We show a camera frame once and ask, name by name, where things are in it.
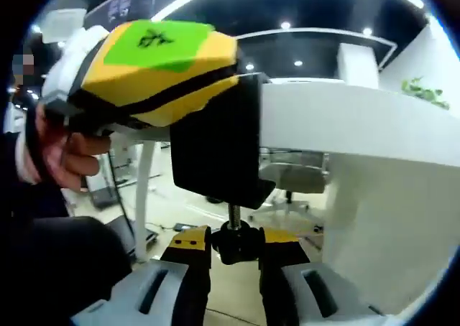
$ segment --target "yellow stripe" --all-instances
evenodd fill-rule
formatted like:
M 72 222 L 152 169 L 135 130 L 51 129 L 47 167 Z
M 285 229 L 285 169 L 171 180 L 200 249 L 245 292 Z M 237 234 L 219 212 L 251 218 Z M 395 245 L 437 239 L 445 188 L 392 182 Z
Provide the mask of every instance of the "yellow stripe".
M 187 229 L 179 234 L 175 235 L 169 247 L 180 248 L 180 249 L 196 249 L 199 251 L 204 251 L 206 248 L 205 244 L 205 234 L 208 227 L 203 225 L 199 228 Z
M 264 227 L 265 243 L 298 242 L 294 233 L 286 230 Z
M 106 38 L 91 63 L 82 84 L 82 89 L 116 106 L 143 101 L 192 77 L 220 67 L 231 66 L 236 62 L 236 40 L 225 34 L 212 32 L 198 50 L 194 64 L 184 73 L 159 71 L 155 68 L 104 64 L 106 53 L 129 25 L 130 23 L 122 24 Z M 143 118 L 144 121 L 155 126 L 170 125 L 188 113 L 204 107 L 210 98 L 219 93 L 216 90 L 219 88 L 226 90 L 234 85 L 232 83 L 235 83 L 235 79 L 231 80 L 230 83 L 225 82 L 219 84 L 218 87 L 212 87 L 203 93 L 191 93 L 189 98 L 185 98 L 186 101 L 182 100 L 175 103 L 176 106 L 174 107 L 178 107 L 178 109 L 162 107 L 158 111 L 137 118 Z

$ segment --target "ceiling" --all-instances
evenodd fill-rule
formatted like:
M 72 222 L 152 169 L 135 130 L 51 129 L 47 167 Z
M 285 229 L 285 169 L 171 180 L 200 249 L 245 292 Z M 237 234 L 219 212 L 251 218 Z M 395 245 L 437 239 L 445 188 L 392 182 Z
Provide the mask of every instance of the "ceiling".
M 38 16 L 37 23 L 50 10 L 73 7 L 89 11 L 86 27 L 101 23 L 106 19 L 107 9 L 97 6 L 104 1 L 52 0 Z M 150 18 L 172 1 L 155 0 L 150 6 L 150 0 L 135 0 L 129 10 L 134 16 L 131 19 Z M 283 21 L 289 22 L 291 28 L 306 28 L 307 32 L 256 34 L 239 40 L 254 70 L 277 78 L 335 78 L 340 42 L 370 46 L 377 63 L 387 59 L 386 65 L 426 25 L 425 10 L 407 0 L 192 0 L 167 19 L 210 23 L 218 31 L 234 36 L 279 29 Z M 394 42 L 397 45 L 394 53 L 388 55 L 391 46 L 385 43 L 350 35 L 350 32 L 361 34 L 365 27 L 372 28 L 374 37 Z M 60 49 L 56 44 L 44 45 L 40 34 L 31 33 L 24 43 L 31 49 L 35 64 L 34 77 L 28 79 L 28 84 L 40 89 L 41 75 L 59 58 Z M 296 60 L 303 64 L 295 66 Z

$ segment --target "recessed light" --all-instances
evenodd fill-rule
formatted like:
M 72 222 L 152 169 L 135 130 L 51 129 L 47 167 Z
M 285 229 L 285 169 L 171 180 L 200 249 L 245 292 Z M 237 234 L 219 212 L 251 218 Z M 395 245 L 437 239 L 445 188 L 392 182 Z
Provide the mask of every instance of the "recessed light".
M 41 32 L 42 32 L 42 30 L 40 29 L 40 27 L 39 27 L 38 25 L 36 25 L 36 24 L 33 24 L 33 25 L 31 26 L 31 29 L 32 29 L 32 31 L 33 31 L 34 33 L 41 33 Z
M 281 24 L 281 28 L 282 28 L 282 29 L 289 29 L 289 28 L 290 28 L 290 23 L 287 22 L 287 21 L 284 21 L 284 22 Z
M 362 34 L 366 35 L 367 37 L 370 37 L 372 35 L 372 29 L 370 29 L 369 27 L 364 28 Z

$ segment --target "green leaves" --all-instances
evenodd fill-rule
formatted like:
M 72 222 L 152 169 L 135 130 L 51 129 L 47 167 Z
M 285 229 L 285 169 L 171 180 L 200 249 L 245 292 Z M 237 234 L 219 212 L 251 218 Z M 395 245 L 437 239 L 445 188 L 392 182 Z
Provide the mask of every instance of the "green leaves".
M 441 107 L 443 109 L 449 109 L 450 106 L 445 101 L 438 100 L 438 96 L 442 95 L 443 91 L 441 89 L 425 89 L 420 86 L 420 81 L 423 77 L 417 77 L 410 80 L 404 80 L 401 83 L 401 90 L 409 96 L 414 96 L 416 98 L 421 98 L 422 100 L 431 102 L 433 105 Z

